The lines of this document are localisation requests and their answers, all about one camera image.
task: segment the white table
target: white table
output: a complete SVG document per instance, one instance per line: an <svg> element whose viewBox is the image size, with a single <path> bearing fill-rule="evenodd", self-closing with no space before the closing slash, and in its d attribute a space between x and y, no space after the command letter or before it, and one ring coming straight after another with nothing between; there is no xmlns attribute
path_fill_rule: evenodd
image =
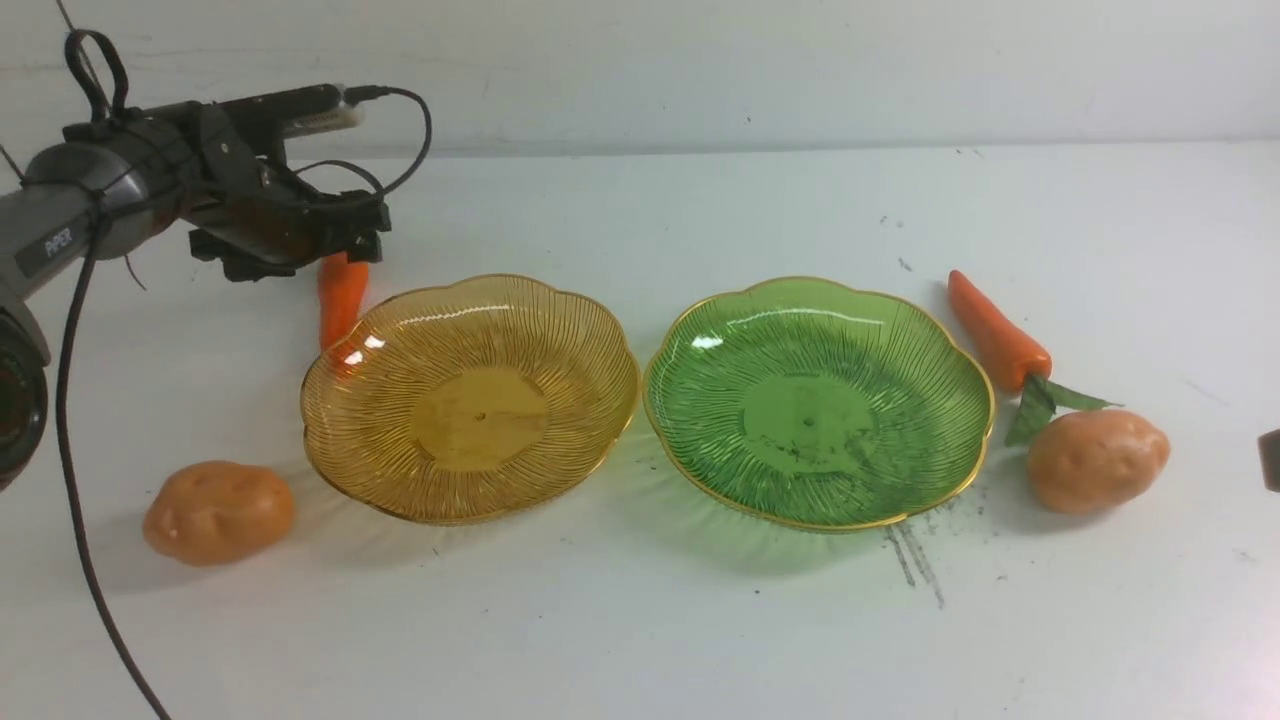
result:
<svg viewBox="0 0 1280 720"><path fill-rule="evenodd" d="M1280 497L1254 442L1280 427L1277 199L1280 143L433 160L393 197L370 301L524 273L604 302L648 360L685 306L773 275L951 322L957 266L1056 379L1172 438L1155 488L1089 521L1039 510L997 451L906 524L920 557L901 561L881 530L719 506L643 415L584 486L509 520L436 529L346 500L301 448L312 278L232 286L170 231L134 256L148 292L99 269L82 325L72 433L99 571L183 720L1274 719ZM70 284L33 301L55 338ZM301 516L196 571L140 519L214 457L279 469ZM146 716L83 588L51 432L0 496L0 714Z"/></svg>

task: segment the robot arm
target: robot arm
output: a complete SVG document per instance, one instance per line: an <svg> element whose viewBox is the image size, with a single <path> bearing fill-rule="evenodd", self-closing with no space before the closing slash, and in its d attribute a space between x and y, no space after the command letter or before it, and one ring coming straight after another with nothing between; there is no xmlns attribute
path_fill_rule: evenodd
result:
<svg viewBox="0 0 1280 720"><path fill-rule="evenodd" d="M110 109L82 64L84 37L97 41L115 76ZM383 197L430 143L430 113L407 91L319 85L140 110L123 105L128 81L105 36L74 31L67 60L92 119L64 128L64 142L31 160L22 188L0 196L0 488L44 432L50 354L26 301L49 279L90 251L122 258L178 219L195 225L192 255L221 260L232 282L292 275L335 252L378 261L378 233L390 229ZM288 168L287 138L353 127L356 105L387 94L413 97L426 122L422 151L401 179L326 193Z"/></svg>

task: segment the black cable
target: black cable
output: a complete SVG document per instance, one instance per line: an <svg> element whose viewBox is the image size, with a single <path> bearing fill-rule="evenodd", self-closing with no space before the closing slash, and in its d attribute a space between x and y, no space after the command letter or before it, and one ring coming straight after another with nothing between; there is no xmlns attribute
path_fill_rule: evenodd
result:
<svg viewBox="0 0 1280 720"><path fill-rule="evenodd" d="M133 656L129 653L128 646L124 644L124 638L120 635L119 628L115 626L115 620L111 618L111 610L106 606L106 597L102 594L102 588L97 582L97 571L93 570L93 559L90 556L88 551L88 536L84 530L84 514L81 510L79 501L79 487L76 484L76 466L72 461L72 441L70 432L67 427L67 391L70 386L72 375L72 350L76 346L76 331L79 327L81 310L84 307L84 297L88 295L88 282L93 277L93 265L97 264L97 245L99 241L106 237L111 228L111 219L104 217L93 228L93 233L90 236L88 251L84 254L84 264L81 265L79 277L76 279L76 291L72 293L72 304L67 310L67 325L63 329L63 347L59 351L58 357L58 379L54 388L54 423L55 430L58 433L58 454L63 460L63 479L67 482L67 502L72 511L72 528L76 532L76 552L79 553L81 569L84 571L84 583L88 585L88 592L93 597L93 605L97 607L97 614L102 619L102 626L106 629L106 635L111 639L111 644L115 647L116 655L120 656L120 662L124 664L124 669L128 670L129 676L133 678L133 683L138 687L138 692L146 698L147 705L155 711L156 717L160 720L172 720L169 714L165 711L164 706L160 705L160 698L156 697L151 685L147 684L147 679L142 675L142 670L138 669L138 664L133 661Z"/></svg>
<svg viewBox="0 0 1280 720"><path fill-rule="evenodd" d="M63 17L67 19L68 26L70 26L70 19L67 18L65 8L63 8ZM97 77L96 73L93 73L92 64L88 61L83 51L82 45L84 37L91 37L99 44L100 49L102 50L104 55L108 59L108 65L110 65L111 73L114 76L113 79L115 81L115 94L109 106L105 102L105 92L102 91L101 83L97 82ZM125 114L124 101L125 101L125 95L128 92L128 76L124 72L123 64L119 60L119 55L115 53L115 49L111 45L110 40L108 40L106 36L101 33L73 28L72 33L68 36L68 41L65 44L64 50L65 50L64 54L68 68L72 70L72 74L76 77L77 82L81 85L82 90L84 90L84 94L88 97L93 119L95 120L102 119L99 115L105 114L108 119L122 120ZM406 169L392 183L384 187L378 181L378 178L372 176L372 173L365 170L364 168L353 163L347 163L343 160L325 160L321 163L315 163L312 165L305 167L301 170L294 170L294 173L306 172L311 168L320 165L334 165L344 168L360 176L370 184L370 187L372 187L374 192L360 200L334 202L334 204L280 202L279 200L266 196L257 196L257 199L275 204L278 206L332 210L332 209L360 206L367 202L380 202L383 199L387 197L387 195L389 195L390 192L404 184L404 182L408 181L408 178L415 172L417 172L419 167L422 164L428 151L431 147L431 111L426 106L426 101L422 100L421 96L419 96L412 91L398 87L362 86L352 88L348 91L347 101L351 102L352 105L356 105L358 102L364 102L376 97L384 97L387 95L401 95L417 102L419 108L422 111L422 123L425 128L422 146L419 150L417 155L415 156L413 161L410 164L408 169ZM152 149L157 154L163 151L161 147L156 147L155 145L152 145ZM4 152L4 155L5 159L9 161L10 167L13 167L14 172L18 173L20 178L22 173L18 170L17 163L14 163L12 158L9 158L8 152ZM106 186L102 187L101 190L91 192L92 197L95 200L100 200L106 188L114 186L116 182L123 179L125 176L128 176L129 172L132 172L132 169L133 168L125 170L119 177L106 183ZM187 183L186 186L178 186L173 188L173 192L186 193L189 190L200 188L198 186L205 186L204 190L206 191L223 192L227 195L248 195L251 197L253 196L252 193L242 193L238 191L233 191L230 188L220 187L216 184L206 184L206 183ZM142 205L165 202L166 200L169 200L169 197L166 196L168 192L159 193L155 199L137 204L137 206L120 208L115 210L115 214L123 215L129 211L137 210L138 206ZM160 703L160 700L151 689L151 685L142 675L142 670L138 667L137 662L133 660L133 656L129 653L129 648L124 643L124 638L120 635L120 630L119 628L116 628L115 620L111 616L111 611L106 605L106 597L102 593L101 585L99 584L97 571L93 569L93 559L90 553L88 534L84 528L84 515L79 500L79 487L76 480L76 466L72 460L70 432L68 429L68 410L67 410L68 405L67 397L70 386L72 352L76 345L76 333L77 329L79 328L79 319L84 307L84 300L88 295L90 281L92 279L93 275L93 266L97 264L99 243L110 232L113 222L113 217L102 214L100 209L95 209L95 213L99 214L99 218L97 222L93 223L93 229L88 240L88 249L84 255L83 265L81 266L79 275L76 281L76 290L72 293L70 306L67 310L67 324L63 329L63 345L59 351L58 377L54 388L54 415L55 415L54 423L55 423L55 432L58 434L58 454L59 457L61 459L63 479L65 480L67 484L67 502L70 509L72 528L76 534L76 551L79 555L81 569L84 573L84 583L88 585L90 596L93 598L93 606L97 609L99 618L102 620L102 628L106 630L106 634L111 641L111 646L115 647L115 652L120 657L120 662L124 665L124 669L133 679L133 683L137 685L138 692L141 692L142 697L147 701L147 705L151 706L151 710L155 712L156 717L159 720L172 720L168 711L165 711L164 706ZM137 275L134 275L134 281L137 281Z"/></svg>
<svg viewBox="0 0 1280 720"><path fill-rule="evenodd" d="M293 170L293 174L301 176L302 173L305 173L307 170L314 170L316 168L324 168L326 165L328 167L334 167L334 168L342 168L342 169L347 170L348 173L360 177L360 179L367 182L369 187L371 187L375 193L387 195L387 190L383 187L381 181L379 181L378 177L374 176L374 173L370 173L369 170L361 168L360 165L357 165L355 163L348 163L347 160L320 160L317 163L311 163L310 165L303 165L303 167Z"/></svg>
<svg viewBox="0 0 1280 720"><path fill-rule="evenodd" d="M396 179L387 184L387 190L378 199L396 192L399 186L404 184L413 173L422 165L426 160L426 152L431 150L431 109L426 106L426 100L422 96L413 92L412 90L404 90L403 87L389 87L385 85L361 85L357 87L348 88L343 92L343 100L349 102L352 106L358 105L366 100L375 100L378 97L385 97L388 95L399 95L401 97L408 97L417 104L419 110L422 113L422 146L419 147L417 155L413 156L413 161L410 163L408 168Z"/></svg>
<svg viewBox="0 0 1280 720"><path fill-rule="evenodd" d="M22 174L22 168L18 167L18 161L13 159L13 155L10 155L8 150L5 150L3 142L0 142L0 155L4 155L4 161L9 165L9 169L13 170L13 174L18 176L18 182L27 182L27 176Z"/></svg>

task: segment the green plate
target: green plate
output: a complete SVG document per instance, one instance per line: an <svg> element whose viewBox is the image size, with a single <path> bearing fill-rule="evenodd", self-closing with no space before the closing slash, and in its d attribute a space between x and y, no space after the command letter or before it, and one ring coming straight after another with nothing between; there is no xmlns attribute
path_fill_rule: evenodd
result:
<svg viewBox="0 0 1280 720"><path fill-rule="evenodd" d="M860 530L973 482L996 414L991 380L928 313L819 278L709 297L645 372L672 462L739 510Z"/></svg>

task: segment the amber glass plate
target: amber glass plate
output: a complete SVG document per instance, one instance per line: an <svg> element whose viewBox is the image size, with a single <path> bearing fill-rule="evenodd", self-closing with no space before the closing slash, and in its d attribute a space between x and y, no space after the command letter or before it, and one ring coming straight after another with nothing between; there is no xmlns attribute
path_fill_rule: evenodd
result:
<svg viewBox="0 0 1280 720"><path fill-rule="evenodd" d="M550 500L604 460L639 370L603 305L484 275L371 309L302 383L307 457L378 510L456 525Z"/></svg>

